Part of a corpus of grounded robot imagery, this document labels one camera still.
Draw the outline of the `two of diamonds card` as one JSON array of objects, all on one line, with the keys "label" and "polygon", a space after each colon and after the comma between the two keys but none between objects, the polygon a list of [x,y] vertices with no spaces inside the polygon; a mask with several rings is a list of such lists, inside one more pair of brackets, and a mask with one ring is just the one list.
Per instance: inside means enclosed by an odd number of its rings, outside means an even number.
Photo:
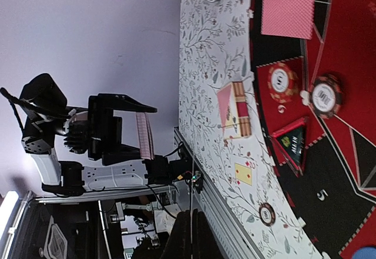
[{"label": "two of diamonds card", "polygon": [[234,163],[235,179],[238,184],[244,183],[253,185],[253,173],[256,170],[255,162],[246,161],[244,163]]}]

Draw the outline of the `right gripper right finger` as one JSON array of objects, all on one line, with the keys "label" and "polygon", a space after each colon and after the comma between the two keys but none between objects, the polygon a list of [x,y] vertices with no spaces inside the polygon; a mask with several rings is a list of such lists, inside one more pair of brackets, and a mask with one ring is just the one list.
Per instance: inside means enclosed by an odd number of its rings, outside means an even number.
[{"label": "right gripper right finger", "polygon": [[204,212],[194,210],[192,219],[192,253],[194,259],[223,259]]}]

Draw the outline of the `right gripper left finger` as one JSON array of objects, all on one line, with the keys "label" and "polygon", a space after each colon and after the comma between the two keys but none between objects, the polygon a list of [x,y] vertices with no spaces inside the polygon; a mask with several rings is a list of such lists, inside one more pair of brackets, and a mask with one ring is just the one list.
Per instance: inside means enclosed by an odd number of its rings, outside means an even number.
[{"label": "right gripper left finger", "polygon": [[190,259],[191,252],[190,211],[181,211],[174,222],[169,239],[160,259]]}]

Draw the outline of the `dealt red backed card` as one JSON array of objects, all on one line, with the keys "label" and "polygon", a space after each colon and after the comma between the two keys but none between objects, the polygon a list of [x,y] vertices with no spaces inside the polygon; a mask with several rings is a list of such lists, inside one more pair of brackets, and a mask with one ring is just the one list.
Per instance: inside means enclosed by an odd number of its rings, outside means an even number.
[{"label": "dealt red backed card", "polygon": [[261,34],[311,39],[314,0],[262,0]]}]

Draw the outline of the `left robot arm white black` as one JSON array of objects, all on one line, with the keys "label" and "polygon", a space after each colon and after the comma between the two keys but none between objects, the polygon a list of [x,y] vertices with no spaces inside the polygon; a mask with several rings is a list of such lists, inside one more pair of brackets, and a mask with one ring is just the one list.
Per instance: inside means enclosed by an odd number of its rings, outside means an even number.
[{"label": "left robot arm white black", "polygon": [[42,73],[23,86],[19,97],[5,88],[1,95],[11,105],[15,117],[17,107],[26,113],[19,122],[24,151],[34,159],[41,177],[42,190],[60,197],[86,193],[82,177],[84,167],[79,162],[60,161],[56,156],[55,137],[74,154],[87,154],[111,166],[129,160],[145,159],[140,148],[122,144],[122,118],[115,111],[133,112],[137,117],[156,113],[128,95],[99,93],[88,99],[87,107],[68,106],[68,100],[53,78]]}]

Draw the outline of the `blue small blind button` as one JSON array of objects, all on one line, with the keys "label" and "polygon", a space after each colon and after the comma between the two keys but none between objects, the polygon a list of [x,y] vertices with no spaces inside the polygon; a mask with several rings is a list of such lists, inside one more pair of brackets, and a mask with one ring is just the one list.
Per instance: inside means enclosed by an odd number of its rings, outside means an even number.
[{"label": "blue small blind button", "polygon": [[352,259],[376,259],[376,246],[361,247],[351,257]]}]

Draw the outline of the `red chips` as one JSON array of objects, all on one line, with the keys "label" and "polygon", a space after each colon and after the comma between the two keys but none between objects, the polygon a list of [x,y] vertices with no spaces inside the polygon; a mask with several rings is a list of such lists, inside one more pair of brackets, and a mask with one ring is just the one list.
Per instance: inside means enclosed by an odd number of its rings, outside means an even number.
[{"label": "red chips", "polygon": [[297,74],[285,63],[273,64],[268,70],[267,86],[271,98],[276,102],[291,102],[298,93]]}]

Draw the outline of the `red backed card deck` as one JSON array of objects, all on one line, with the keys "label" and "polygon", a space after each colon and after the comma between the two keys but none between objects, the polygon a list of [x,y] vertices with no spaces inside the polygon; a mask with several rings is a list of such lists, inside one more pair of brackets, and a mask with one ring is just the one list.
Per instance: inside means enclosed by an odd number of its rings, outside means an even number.
[{"label": "red backed card deck", "polygon": [[153,136],[147,113],[136,113],[136,125],[140,156],[142,159],[153,160],[155,158]]}]

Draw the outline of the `black chips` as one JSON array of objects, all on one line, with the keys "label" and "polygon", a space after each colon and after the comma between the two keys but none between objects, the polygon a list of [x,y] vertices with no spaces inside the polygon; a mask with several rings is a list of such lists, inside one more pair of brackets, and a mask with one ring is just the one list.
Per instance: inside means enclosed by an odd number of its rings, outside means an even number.
[{"label": "black chips", "polygon": [[309,91],[310,107],[322,119],[330,119],[338,113],[343,97],[339,79],[330,73],[316,77]]}]

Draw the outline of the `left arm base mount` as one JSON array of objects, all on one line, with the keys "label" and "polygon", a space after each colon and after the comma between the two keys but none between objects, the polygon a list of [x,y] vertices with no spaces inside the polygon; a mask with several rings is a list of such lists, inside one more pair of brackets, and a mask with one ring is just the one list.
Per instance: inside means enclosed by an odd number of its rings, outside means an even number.
[{"label": "left arm base mount", "polygon": [[143,160],[148,184],[171,185],[177,181],[187,181],[188,185],[200,194],[203,191],[203,173],[191,157],[168,161],[167,157],[155,156],[153,160]]}]

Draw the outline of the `black brown chip stack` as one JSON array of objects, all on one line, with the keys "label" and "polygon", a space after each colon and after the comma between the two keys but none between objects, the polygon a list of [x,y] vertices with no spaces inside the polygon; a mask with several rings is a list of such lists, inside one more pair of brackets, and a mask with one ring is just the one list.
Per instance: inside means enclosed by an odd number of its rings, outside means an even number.
[{"label": "black brown chip stack", "polygon": [[258,213],[259,213],[259,218],[260,218],[261,222],[265,226],[270,227],[275,223],[276,214],[275,214],[274,209],[272,208],[272,206],[269,203],[260,204]]}]

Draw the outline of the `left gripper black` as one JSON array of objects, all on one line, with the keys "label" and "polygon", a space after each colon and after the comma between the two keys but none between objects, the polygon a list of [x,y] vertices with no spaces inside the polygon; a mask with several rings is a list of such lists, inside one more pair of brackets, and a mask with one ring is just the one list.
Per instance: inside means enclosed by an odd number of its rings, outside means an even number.
[{"label": "left gripper black", "polygon": [[140,149],[121,144],[122,118],[114,110],[156,113],[157,109],[144,105],[128,95],[100,93],[89,97],[88,158],[102,160],[111,166],[129,160],[140,160]]}]

